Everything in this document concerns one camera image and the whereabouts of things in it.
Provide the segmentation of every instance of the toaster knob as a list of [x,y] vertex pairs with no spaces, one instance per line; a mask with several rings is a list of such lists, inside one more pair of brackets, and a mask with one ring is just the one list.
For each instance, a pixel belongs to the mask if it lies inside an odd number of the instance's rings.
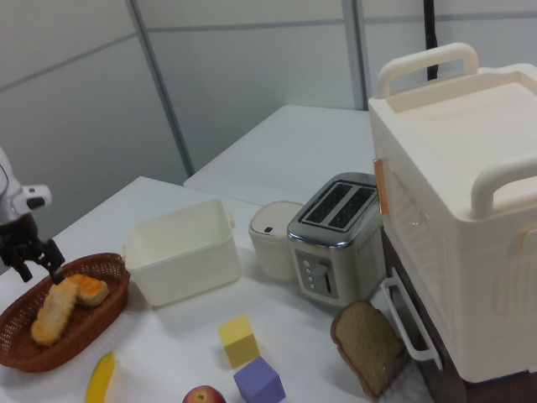
[[324,277],[328,273],[328,266],[326,264],[317,263],[311,269],[311,275],[315,277]]

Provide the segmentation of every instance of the white wall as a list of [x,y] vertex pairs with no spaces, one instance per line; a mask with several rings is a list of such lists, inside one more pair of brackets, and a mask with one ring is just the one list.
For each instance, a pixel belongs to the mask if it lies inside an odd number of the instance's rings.
[[[380,69],[390,60],[425,49],[423,1],[358,0],[365,31],[368,77],[372,96]],[[515,63],[537,65],[537,2],[528,0],[450,0],[435,2],[438,45],[464,42],[472,46],[479,65],[501,67]],[[441,65],[439,76],[460,68]],[[425,71],[404,77],[394,88],[426,80]]]
[[140,175],[185,168],[124,0],[0,0],[0,145],[45,183],[41,238]]
[[136,3],[195,170],[285,104],[364,108],[348,1]]

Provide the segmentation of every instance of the bread slice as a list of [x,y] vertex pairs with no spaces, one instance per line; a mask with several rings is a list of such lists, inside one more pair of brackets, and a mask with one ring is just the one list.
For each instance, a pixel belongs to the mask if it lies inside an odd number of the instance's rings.
[[50,287],[30,329],[37,344],[51,347],[60,340],[75,308],[77,288],[76,284],[65,280]]
[[384,314],[369,301],[353,302],[332,321],[331,338],[363,391],[373,399],[380,397],[383,369],[404,348]]
[[86,306],[98,306],[108,295],[105,281],[87,275],[72,275],[67,280],[78,286],[78,302]]

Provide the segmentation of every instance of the yellow banana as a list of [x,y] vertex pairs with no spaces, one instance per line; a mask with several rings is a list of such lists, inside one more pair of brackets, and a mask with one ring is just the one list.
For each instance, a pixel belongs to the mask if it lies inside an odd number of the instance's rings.
[[99,359],[87,384],[86,403],[104,403],[115,366],[116,355],[113,351]]

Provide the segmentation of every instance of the white table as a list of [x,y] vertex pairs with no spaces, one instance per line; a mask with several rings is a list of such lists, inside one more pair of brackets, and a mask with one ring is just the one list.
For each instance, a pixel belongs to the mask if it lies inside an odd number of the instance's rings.
[[[101,252],[119,253],[137,222],[214,196],[139,178],[59,234],[55,240],[67,261]],[[297,285],[277,285],[264,276],[248,236],[248,223],[260,208],[220,197],[235,217],[242,276],[224,286],[168,306],[153,308],[131,282],[127,307],[86,350],[42,374],[0,367],[0,401],[72,403],[83,401],[97,360],[116,352],[117,368],[107,401],[178,402],[196,385],[219,389],[227,403],[243,402],[233,380],[216,326],[246,314],[261,354],[282,379],[285,402],[366,402],[356,376],[330,339],[334,311],[306,300]],[[34,279],[24,284],[10,269],[0,276],[3,311],[46,271],[31,265]],[[382,302],[373,300],[375,305]],[[387,401],[430,401],[423,380],[410,366]]]
[[286,106],[218,155],[185,187],[246,202],[307,203],[343,172],[373,173],[369,113]]

